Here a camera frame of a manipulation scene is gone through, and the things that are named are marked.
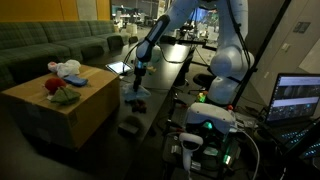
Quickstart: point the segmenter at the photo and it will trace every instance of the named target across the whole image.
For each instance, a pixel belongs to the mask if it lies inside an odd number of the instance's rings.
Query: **white device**
[[[199,124],[206,120],[222,134],[228,134],[231,126],[236,125],[233,111],[206,103],[193,103],[188,108],[185,121],[187,124]]]
[[[128,64],[123,63],[122,61],[107,64],[106,67],[117,74],[123,74],[125,72],[132,71],[132,67],[130,67]]]
[[[186,171],[189,171],[191,167],[192,153],[198,150],[199,147],[203,144],[203,139],[200,136],[194,134],[181,133],[179,135],[179,140],[181,141],[181,146],[183,148],[183,168]]]

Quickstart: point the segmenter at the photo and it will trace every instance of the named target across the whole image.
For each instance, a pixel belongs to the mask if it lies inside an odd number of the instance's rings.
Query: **green sofa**
[[[0,23],[0,90],[15,85],[7,68],[10,63],[45,56],[81,63],[82,49],[102,46],[107,52],[107,38],[115,35],[120,35],[124,44],[128,43],[129,34],[116,33],[113,21]]]

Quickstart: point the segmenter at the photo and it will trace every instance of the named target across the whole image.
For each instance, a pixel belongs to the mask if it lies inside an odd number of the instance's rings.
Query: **green led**
[[[230,163],[230,160],[231,160],[231,157],[228,155],[225,155],[223,158],[223,163],[228,165]]]
[[[212,129],[212,124],[209,123],[209,122],[206,122],[206,123],[203,124],[203,127],[206,127],[208,129]]]
[[[205,100],[206,100],[205,96],[201,96],[200,99],[199,99],[200,102],[204,102]]]

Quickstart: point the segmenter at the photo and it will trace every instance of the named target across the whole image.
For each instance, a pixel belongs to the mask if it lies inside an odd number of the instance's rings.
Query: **wall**
[[[97,20],[96,0],[77,0],[79,20]]]
[[[110,19],[110,0],[93,1],[96,1],[96,19]],[[74,20],[79,20],[77,0],[0,1],[0,22]]]
[[[250,80],[265,103],[270,101],[279,72],[304,72],[299,65],[320,38],[319,6],[319,0],[292,0],[289,5]],[[293,32],[298,22],[311,22],[304,34]],[[287,50],[281,48],[285,43]]]

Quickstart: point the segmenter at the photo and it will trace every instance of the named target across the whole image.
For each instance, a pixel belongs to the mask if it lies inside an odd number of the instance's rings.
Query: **laptop screen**
[[[320,74],[278,74],[266,123],[313,116],[320,97]]]

